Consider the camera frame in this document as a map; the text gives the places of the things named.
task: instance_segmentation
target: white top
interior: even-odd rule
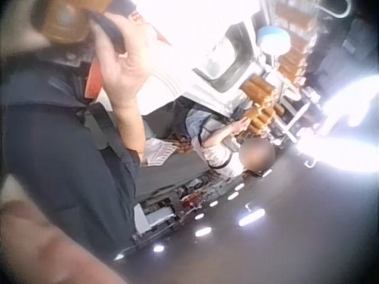
[[[202,148],[197,137],[192,139],[192,146],[198,155],[211,166],[221,166],[227,161],[231,153],[231,151],[222,144]],[[238,153],[232,154],[232,159],[226,167],[215,171],[226,179],[241,175],[243,166],[239,161]]]

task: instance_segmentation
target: sleeve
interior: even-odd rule
[[[203,154],[211,166],[221,166],[230,156],[230,150],[222,145],[203,148]]]
[[[136,180],[140,167],[140,158],[136,151],[127,149],[129,157],[125,157],[122,160],[116,155],[110,146],[100,150],[100,152],[113,175],[115,173],[122,173],[122,168],[126,168],[126,170],[130,173],[131,178]]]

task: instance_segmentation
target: man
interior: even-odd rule
[[[49,44],[31,30],[34,2],[12,1],[5,11],[4,52]],[[111,262],[130,245],[134,230],[135,180],[145,144],[136,94],[149,77],[151,33],[148,25],[120,15],[106,16],[121,31],[128,51],[127,57],[119,57],[106,33],[92,23],[103,87],[123,144],[121,157],[112,147],[96,148],[83,116],[78,115],[87,106],[78,99],[70,71],[31,62],[2,82],[2,158],[5,173],[20,181],[53,224],[97,258]],[[12,104],[17,98],[31,101]],[[65,100],[56,104],[55,98]]]
[[[233,141],[233,136],[248,128],[249,118],[221,125],[219,129],[209,131],[207,128],[213,127],[211,119],[210,112],[193,108],[185,121],[194,150],[211,169],[228,179],[241,175],[245,169],[263,171],[272,165],[275,151],[268,141],[264,143],[260,138],[257,138],[261,140],[259,143],[246,141],[246,145],[243,143],[242,153],[239,151],[240,145],[235,139]]]

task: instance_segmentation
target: hand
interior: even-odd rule
[[[232,134],[238,135],[242,131],[245,131],[248,129],[248,126],[250,125],[251,119],[248,117],[244,117],[239,121],[233,122],[230,127],[232,128]]]
[[[36,0],[10,1],[1,21],[1,57],[35,51],[50,46],[50,42],[31,24]]]
[[[104,90],[113,110],[123,110],[136,104],[137,92],[150,76],[152,61],[149,46],[155,32],[150,25],[135,24],[121,15],[106,13],[105,16],[123,34],[127,54],[119,56],[115,52],[111,40],[97,23],[91,22],[91,27]]]

